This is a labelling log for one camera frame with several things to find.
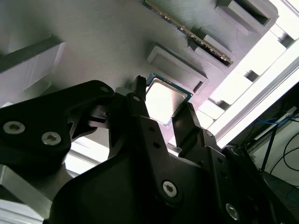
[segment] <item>black cable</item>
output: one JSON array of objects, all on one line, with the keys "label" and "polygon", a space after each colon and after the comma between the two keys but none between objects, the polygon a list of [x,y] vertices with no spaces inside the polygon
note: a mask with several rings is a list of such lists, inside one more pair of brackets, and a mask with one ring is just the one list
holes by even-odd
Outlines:
[{"label": "black cable", "polygon": [[293,152],[293,151],[296,151],[297,149],[299,149],[299,147],[297,147],[297,148],[295,148],[295,149],[292,149],[291,151],[287,152],[284,156],[282,156],[282,157],[275,163],[275,165],[273,166],[273,168],[272,168],[271,171],[270,171],[270,174],[272,174],[274,168],[277,166],[277,164],[279,164],[279,162],[280,162],[286,155],[288,155],[289,153],[291,153],[291,152]]},{"label": "black cable", "polygon": [[294,120],[294,119],[289,119],[290,121],[295,121],[295,122],[298,122],[299,123],[299,121],[298,120]]},{"label": "black cable", "polygon": [[249,134],[245,137],[245,139],[242,141],[242,143],[236,147],[237,149],[239,149],[240,146],[242,146],[243,144],[246,144],[246,143],[249,143],[252,141],[252,140],[250,140],[250,141],[246,142],[246,140],[250,138],[250,136],[255,128],[255,125],[256,125],[256,121],[252,124],[252,128],[251,128],[251,131],[249,132]]},{"label": "black cable", "polygon": [[[291,153],[291,152],[297,150],[297,149],[299,149],[299,147],[298,147],[298,148],[295,148],[295,149],[292,149],[291,151],[287,152],[287,153],[285,154],[285,156],[288,155],[289,153]],[[270,171],[270,174],[272,174],[274,168],[277,166],[277,164],[278,164],[283,158],[284,158],[283,156],[280,157],[280,159],[275,163],[275,165],[273,166],[273,168],[272,168],[271,171]]]},{"label": "black cable", "polygon": [[232,146],[238,146],[238,144],[234,144],[234,143],[230,143],[230,145],[232,145]]},{"label": "black cable", "polygon": [[290,142],[296,137],[296,136],[298,136],[299,135],[299,132],[297,133],[297,134],[295,134],[293,137],[291,137],[291,139],[288,141],[288,143],[286,144],[286,146],[285,146],[285,149],[284,149],[284,153],[283,153],[283,159],[284,159],[284,163],[285,163],[285,165],[288,167],[288,168],[290,168],[291,170],[294,170],[294,171],[299,171],[299,169],[294,169],[294,168],[292,168],[292,167],[290,167],[289,166],[289,164],[287,164],[287,162],[285,161],[285,156],[286,156],[286,149],[287,149],[287,147],[288,147],[288,145],[290,144]]},{"label": "black cable", "polygon": [[278,128],[278,125],[275,125],[275,127],[272,129],[271,138],[270,138],[268,148],[267,148],[265,157],[263,159],[263,164],[262,164],[262,167],[261,167],[262,172],[265,171],[265,169],[266,169],[266,164],[267,164],[267,161],[268,161],[271,149],[272,149],[272,145],[273,145],[273,142],[274,142],[274,138],[275,138],[275,135],[276,135],[277,128]]}]

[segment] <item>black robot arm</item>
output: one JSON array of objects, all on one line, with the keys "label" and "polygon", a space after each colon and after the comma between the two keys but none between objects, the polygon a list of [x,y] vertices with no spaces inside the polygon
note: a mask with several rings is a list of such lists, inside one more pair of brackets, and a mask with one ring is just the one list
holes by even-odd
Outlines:
[{"label": "black robot arm", "polygon": [[[192,104],[172,118],[168,153],[145,105],[145,79],[126,96],[90,81],[0,109],[1,185],[44,223],[296,224],[245,151],[220,149]],[[69,178],[75,139],[109,129],[107,161]]]}]

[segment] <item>cpu processor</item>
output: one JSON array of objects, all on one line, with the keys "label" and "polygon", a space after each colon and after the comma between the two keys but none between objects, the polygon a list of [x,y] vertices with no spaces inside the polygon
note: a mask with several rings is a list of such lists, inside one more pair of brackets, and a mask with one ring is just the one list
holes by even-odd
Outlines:
[{"label": "cpu processor", "polygon": [[182,103],[189,101],[192,96],[190,92],[154,73],[147,79],[147,87],[145,104],[149,116],[165,127],[169,126]]}]

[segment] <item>rectangular slot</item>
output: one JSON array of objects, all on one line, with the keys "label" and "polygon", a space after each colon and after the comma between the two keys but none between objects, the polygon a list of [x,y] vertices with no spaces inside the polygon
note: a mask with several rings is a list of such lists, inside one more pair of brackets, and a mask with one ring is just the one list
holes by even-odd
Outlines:
[{"label": "rectangular slot", "polygon": [[219,103],[217,103],[217,105],[225,111],[230,107],[230,105],[228,103],[224,102],[223,100],[220,101]]},{"label": "rectangular slot", "polygon": [[235,0],[235,2],[262,25],[265,25],[269,21],[269,18],[254,7],[249,0]]},{"label": "rectangular slot", "polygon": [[147,62],[197,95],[208,82],[204,74],[159,44],[155,44]]},{"label": "rectangular slot", "polygon": [[206,100],[200,105],[199,110],[214,120],[217,120],[224,113],[224,110],[211,100]]},{"label": "rectangular slot", "polygon": [[249,72],[247,72],[245,75],[244,75],[247,79],[249,79],[251,82],[255,82],[259,76],[252,70],[250,70]]},{"label": "rectangular slot", "polygon": [[215,10],[245,35],[265,35],[278,18],[274,5],[261,0],[218,0]]},{"label": "rectangular slot", "polygon": [[[228,50],[226,47],[224,47],[222,44],[220,44],[218,41],[216,41],[213,37],[211,37],[210,35],[206,34],[204,30],[199,29],[196,33],[202,40],[206,41],[207,43],[215,46],[217,49],[221,50],[221,52],[223,52],[224,54],[226,54],[229,58],[235,58],[235,56],[233,55],[233,53]],[[206,60],[208,60],[211,64],[213,64],[214,66],[216,66],[218,69],[229,73],[231,71],[231,69],[229,67],[229,64],[227,63],[227,61],[220,61],[217,58],[213,57],[211,58],[211,54],[206,55],[202,48],[200,48],[196,42],[194,41],[190,41],[189,42],[189,47],[198,55],[200,55],[201,57],[205,58]]]}]

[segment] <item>screw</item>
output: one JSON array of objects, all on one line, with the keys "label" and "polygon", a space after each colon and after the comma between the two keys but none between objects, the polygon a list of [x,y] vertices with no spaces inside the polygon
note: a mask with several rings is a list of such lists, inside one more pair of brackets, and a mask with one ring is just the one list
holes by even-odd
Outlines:
[{"label": "screw", "polygon": [[133,97],[134,100],[140,101],[140,99],[138,97]]},{"label": "screw", "polygon": [[61,137],[56,132],[46,132],[42,135],[42,142],[47,146],[55,146],[61,142]]},{"label": "screw", "polygon": [[239,220],[239,213],[237,212],[237,210],[231,205],[231,204],[226,204],[225,205],[226,211],[228,212],[228,214],[235,220],[238,221]]},{"label": "screw", "polygon": [[232,151],[233,154],[235,154],[236,156],[239,156],[239,154],[234,150],[234,148],[230,148],[230,150]]},{"label": "screw", "polygon": [[213,137],[212,133],[210,133],[208,130],[206,130],[206,134],[207,134],[209,137]]},{"label": "screw", "polygon": [[169,197],[175,197],[177,195],[177,188],[173,183],[169,181],[163,182],[163,190]]},{"label": "screw", "polygon": [[106,87],[102,86],[100,89],[103,90],[104,92],[109,92],[109,90]]},{"label": "screw", "polygon": [[3,125],[3,130],[7,134],[21,134],[25,126],[19,121],[9,121]]}]

